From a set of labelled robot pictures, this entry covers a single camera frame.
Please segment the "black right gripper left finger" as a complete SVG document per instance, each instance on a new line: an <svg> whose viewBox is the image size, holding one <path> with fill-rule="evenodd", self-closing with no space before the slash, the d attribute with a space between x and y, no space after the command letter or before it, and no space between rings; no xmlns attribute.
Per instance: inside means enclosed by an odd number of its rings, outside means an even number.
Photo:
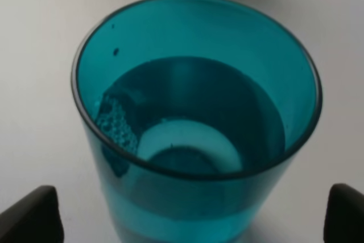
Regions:
<svg viewBox="0 0 364 243"><path fill-rule="evenodd" d="M1 212L1 242L64 242L54 186L40 186Z"/></svg>

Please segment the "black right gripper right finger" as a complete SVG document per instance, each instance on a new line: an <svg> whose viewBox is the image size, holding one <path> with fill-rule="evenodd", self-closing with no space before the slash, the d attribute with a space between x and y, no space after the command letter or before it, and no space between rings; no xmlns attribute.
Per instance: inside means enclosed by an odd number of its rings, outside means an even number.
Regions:
<svg viewBox="0 0 364 243"><path fill-rule="evenodd" d="M324 242L363 243L363 194L347 184L334 184L330 189Z"/></svg>

